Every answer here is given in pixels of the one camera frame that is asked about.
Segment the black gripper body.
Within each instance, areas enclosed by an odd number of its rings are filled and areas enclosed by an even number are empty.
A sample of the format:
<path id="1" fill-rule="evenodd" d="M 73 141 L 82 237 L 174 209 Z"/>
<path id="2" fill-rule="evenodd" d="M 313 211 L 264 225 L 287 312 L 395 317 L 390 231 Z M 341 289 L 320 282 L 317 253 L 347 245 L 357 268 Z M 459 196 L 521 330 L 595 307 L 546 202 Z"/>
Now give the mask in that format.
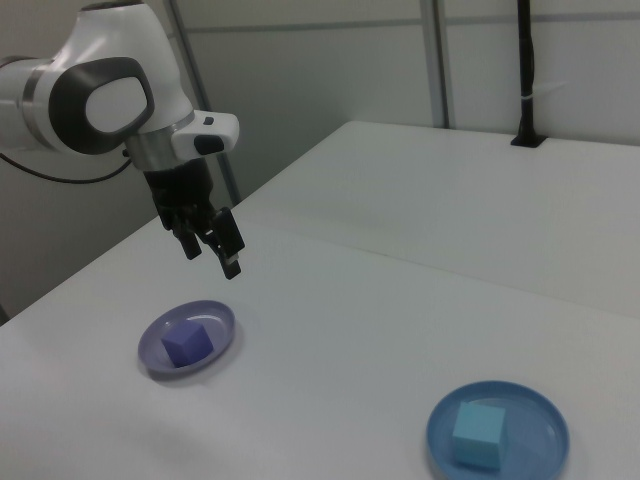
<path id="1" fill-rule="evenodd" d="M 169 170 L 144 172 L 144 178 L 166 230 L 210 226 L 216 210 L 210 202 L 213 180 L 204 158 Z"/>

